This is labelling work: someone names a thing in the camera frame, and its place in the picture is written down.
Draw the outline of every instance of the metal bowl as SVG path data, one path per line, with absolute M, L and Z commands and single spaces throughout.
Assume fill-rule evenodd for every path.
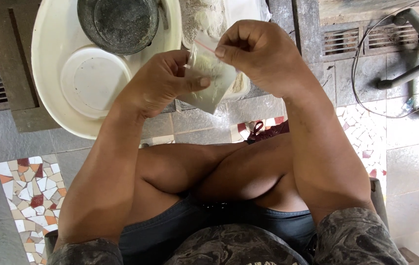
M 159 26 L 155 0 L 78 0 L 77 14 L 89 40 L 118 55 L 142 51 Z

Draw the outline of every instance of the forearm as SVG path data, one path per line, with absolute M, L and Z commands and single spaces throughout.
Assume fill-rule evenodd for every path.
M 308 69 L 300 80 L 284 101 L 293 139 L 295 181 L 314 221 L 337 209 L 373 209 L 368 174 L 329 98 Z
M 113 106 L 64 200 L 56 249 L 95 238 L 118 243 L 133 202 L 143 122 L 137 111 Z

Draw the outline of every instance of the hand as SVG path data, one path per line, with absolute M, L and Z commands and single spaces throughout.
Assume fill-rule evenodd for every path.
M 188 51 L 168 51 L 154 55 L 131 79 L 114 105 L 136 108 L 144 118 L 157 116 L 177 96 L 210 86 L 205 77 L 185 78 Z
M 285 97 L 297 81 L 307 75 L 313 77 L 293 40 L 274 23 L 236 22 L 223 35 L 215 53 L 243 71 L 255 85 L 279 98 Z

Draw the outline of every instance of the sleeve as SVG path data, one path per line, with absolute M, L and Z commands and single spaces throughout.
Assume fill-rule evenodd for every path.
M 406 265 L 380 217 L 364 208 L 326 216 L 317 227 L 314 264 Z
M 123 265 L 118 246 L 107 239 L 82 244 L 65 244 L 48 257 L 48 265 Z

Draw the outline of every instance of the white plastic basin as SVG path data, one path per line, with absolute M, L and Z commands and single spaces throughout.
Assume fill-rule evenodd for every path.
M 134 55 L 125 56 L 134 76 L 155 53 L 179 50 L 182 17 L 178 0 L 163 0 L 169 29 L 159 28 L 152 45 Z M 88 118 L 74 110 L 65 99 L 60 85 L 63 66 L 71 54 L 93 46 L 85 36 L 77 17 L 77 0 L 43 0 L 36 16 L 31 43 L 31 64 L 36 88 L 51 117 L 64 129 L 83 138 L 96 139 L 103 119 Z

